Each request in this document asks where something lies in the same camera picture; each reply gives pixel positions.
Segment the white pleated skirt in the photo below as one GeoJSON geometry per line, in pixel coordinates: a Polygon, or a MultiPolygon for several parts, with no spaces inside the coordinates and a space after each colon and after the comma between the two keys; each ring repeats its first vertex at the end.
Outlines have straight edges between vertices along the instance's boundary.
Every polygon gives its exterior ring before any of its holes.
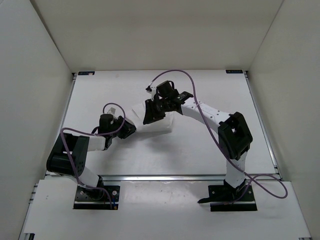
{"type": "Polygon", "coordinates": [[[173,129],[174,114],[169,112],[159,121],[143,124],[146,113],[145,103],[141,102],[125,109],[128,122],[134,124],[137,133],[171,132],[173,129]]]}

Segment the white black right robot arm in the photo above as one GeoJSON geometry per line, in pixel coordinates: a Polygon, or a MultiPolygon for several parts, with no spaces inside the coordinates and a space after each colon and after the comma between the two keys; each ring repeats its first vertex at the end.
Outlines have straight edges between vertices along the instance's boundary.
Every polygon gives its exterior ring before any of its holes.
{"type": "Polygon", "coordinates": [[[214,143],[226,158],[224,195],[235,202],[246,189],[246,157],[253,136],[244,116],[220,111],[197,99],[195,93],[179,93],[172,81],[151,87],[151,103],[160,117],[167,112],[177,112],[204,124],[214,143]]]}

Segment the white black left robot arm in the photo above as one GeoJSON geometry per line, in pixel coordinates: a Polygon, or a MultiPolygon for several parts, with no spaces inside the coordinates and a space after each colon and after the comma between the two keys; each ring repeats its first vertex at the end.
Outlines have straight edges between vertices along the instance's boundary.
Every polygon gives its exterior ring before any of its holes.
{"type": "Polygon", "coordinates": [[[46,163],[48,171],[74,178],[93,199],[102,198],[105,187],[102,177],[86,167],[88,152],[105,151],[114,138],[126,139],[137,131],[135,123],[115,112],[113,107],[103,112],[90,134],[76,136],[62,129],[46,163]]]}

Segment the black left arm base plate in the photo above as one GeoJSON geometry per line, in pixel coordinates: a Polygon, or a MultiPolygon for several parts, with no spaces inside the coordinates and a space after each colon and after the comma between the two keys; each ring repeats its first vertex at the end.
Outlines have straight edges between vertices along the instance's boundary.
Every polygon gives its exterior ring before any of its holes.
{"type": "Polygon", "coordinates": [[[119,208],[120,185],[105,185],[103,188],[108,192],[110,200],[103,190],[94,190],[77,186],[73,209],[75,210],[112,210],[119,208]]]}

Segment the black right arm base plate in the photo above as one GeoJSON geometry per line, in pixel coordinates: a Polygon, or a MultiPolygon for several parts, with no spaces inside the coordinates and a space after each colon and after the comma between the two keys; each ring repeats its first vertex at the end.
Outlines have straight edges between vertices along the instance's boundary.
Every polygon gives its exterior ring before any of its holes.
{"type": "Polygon", "coordinates": [[[251,185],[233,195],[224,185],[209,185],[208,197],[198,200],[198,204],[209,204],[211,212],[255,212],[258,210],[251,185]]]}

